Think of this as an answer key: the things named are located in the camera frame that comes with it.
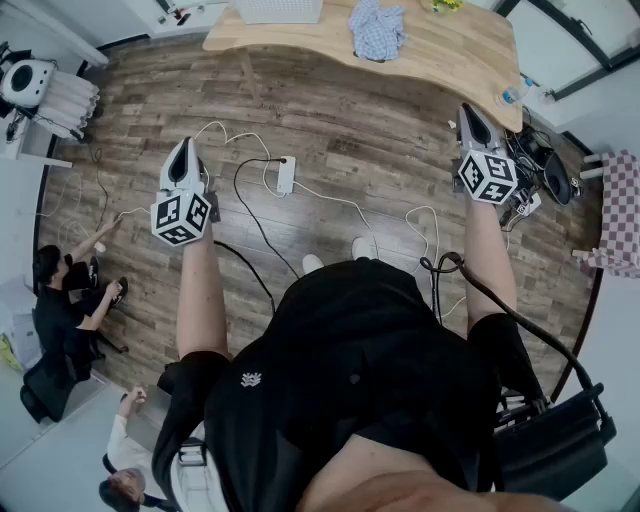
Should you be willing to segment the person's left forearm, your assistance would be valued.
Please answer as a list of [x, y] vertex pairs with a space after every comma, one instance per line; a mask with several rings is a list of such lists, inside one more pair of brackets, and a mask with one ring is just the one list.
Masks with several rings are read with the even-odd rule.
[[210, 220], [206, 221], [202, 238], [184, 246], [176, 328], [180, 358], [208, 351], [231, 359], [222, 279]]

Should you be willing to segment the white pleated fabric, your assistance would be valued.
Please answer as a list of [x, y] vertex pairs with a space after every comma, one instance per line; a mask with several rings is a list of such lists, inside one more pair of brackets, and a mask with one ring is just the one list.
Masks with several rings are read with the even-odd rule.
[[100, 100], [99, 88], [84, 78], [53, 70], [33, 120], [62, 139], [82, 141]]

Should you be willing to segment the white round device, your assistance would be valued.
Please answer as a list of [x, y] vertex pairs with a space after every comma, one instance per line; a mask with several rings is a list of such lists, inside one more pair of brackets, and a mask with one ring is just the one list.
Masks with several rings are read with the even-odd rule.
[[13, 64], [0, 83], [0, 96], [9, 104], [38, 107], [56, 66], [47, 61], [28, 59]]

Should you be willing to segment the person's black clothing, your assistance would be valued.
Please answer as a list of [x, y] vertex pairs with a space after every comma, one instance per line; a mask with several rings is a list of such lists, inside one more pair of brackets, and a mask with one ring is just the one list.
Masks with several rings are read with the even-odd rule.
[[229, 512], [293, 512], [356, 435], [479, 490], [506, 388], [542, 396], [512, 318], [489, 315], [460, 337], [406, 272], [341, 262], [294, 283], [235, 358], [199, 351], [177, 363], [152, 472], [171, 495], [171, 465], [202, 427]]

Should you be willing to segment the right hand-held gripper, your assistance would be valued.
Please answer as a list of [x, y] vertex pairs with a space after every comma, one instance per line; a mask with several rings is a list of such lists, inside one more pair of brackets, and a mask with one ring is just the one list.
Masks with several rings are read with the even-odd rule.
[[484, 113], [469, 103], [457, 111], [456, 140], [460, 158], [453, 161], [452, 187], [473, 200], [502, 205], [516, 190], [515, 164], [501, 145], [500, 134]]

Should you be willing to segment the white power strip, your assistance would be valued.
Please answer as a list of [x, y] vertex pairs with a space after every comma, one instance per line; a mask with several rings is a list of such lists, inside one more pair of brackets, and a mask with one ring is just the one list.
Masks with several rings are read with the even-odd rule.
[[293, 192], [295, 181], [296, 158], [293, 156], [283, 156], [279, 159], [277, 195], [284, 197]]

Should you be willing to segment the person's right forearm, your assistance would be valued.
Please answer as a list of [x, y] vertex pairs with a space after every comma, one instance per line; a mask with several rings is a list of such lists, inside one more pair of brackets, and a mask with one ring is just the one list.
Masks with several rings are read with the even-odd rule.
[[517, 289], [495, 207], [465, 194], [465, 267], [508, 307], [517, 308]]

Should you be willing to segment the blue checked shirt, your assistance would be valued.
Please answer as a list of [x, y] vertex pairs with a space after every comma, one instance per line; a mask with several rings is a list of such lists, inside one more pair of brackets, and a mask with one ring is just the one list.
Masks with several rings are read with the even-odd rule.
[[401, 6], [382, 7], [380, 0], [360, 0], [353, 8], [348, 28], [353, 34], [354, 55], [377, 63], [395, 60], [408, 36]]

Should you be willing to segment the black round device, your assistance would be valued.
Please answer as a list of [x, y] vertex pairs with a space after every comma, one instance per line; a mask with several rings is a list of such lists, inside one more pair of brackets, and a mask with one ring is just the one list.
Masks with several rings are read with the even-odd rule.
[[566, 169], [556, 152], [552, 152], [545, 163], [543, 181], [557, 204], [561, 206], [569, 204], [572, 198], [572, 187]]

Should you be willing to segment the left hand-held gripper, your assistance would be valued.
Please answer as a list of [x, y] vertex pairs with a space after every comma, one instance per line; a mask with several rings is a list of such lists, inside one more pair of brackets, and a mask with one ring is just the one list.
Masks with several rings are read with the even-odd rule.
[[208, 222], [220, 221], [211, 177], [194, 138], [178, 143], [160, 171], [159, 192], [151, 205], [152, 234], [172, 247], [201, 239]]

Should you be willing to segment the white plastic basket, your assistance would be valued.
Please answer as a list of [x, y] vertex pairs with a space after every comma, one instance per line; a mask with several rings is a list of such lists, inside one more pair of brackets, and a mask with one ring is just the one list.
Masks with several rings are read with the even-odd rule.
[[246, 24], [315, 24], [323, 0], [230, 0]]

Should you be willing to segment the black equipment bag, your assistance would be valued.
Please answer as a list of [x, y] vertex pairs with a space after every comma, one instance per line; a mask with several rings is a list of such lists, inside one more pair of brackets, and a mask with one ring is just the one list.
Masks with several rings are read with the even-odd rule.
[[608, 464], [605, 447], [616, 426], [601, 383], [542, 412], [531, 404], [497, 413], [493, 484], [501, 492], [561, 501]]

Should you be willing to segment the clear bottle with blue cap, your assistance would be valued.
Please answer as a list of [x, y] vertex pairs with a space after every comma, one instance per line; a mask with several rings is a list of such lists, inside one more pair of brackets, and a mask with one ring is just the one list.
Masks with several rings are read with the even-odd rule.
[[523, 82], [520, 85], [511, 86], [497, 96], [497, 102], [501, 106], [516, 105], [523, 100], [531, 87], [532, 85], [529, 82]]

